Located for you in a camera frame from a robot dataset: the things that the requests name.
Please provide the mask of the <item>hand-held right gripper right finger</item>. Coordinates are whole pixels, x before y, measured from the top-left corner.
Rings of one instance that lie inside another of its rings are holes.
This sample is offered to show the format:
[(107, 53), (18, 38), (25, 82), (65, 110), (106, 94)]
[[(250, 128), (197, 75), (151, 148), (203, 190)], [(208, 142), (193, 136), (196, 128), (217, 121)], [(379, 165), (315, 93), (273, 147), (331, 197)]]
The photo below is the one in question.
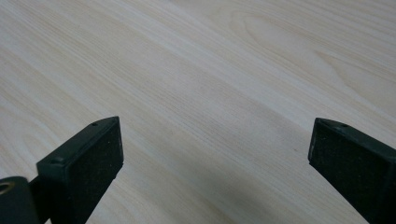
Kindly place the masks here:
[(314, 167), (370, 224), (396, 224), (396, 149), (331, 119), (315, 119)]

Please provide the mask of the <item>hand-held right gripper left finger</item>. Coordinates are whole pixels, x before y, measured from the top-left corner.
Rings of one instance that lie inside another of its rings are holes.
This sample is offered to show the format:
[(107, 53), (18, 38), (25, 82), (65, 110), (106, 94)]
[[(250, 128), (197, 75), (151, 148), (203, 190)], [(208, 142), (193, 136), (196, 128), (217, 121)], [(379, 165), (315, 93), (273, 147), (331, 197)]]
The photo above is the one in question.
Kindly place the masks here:
[(85, 224), (123, 165), (120, 119), (97, 120), (36, 164), (41, 222)]

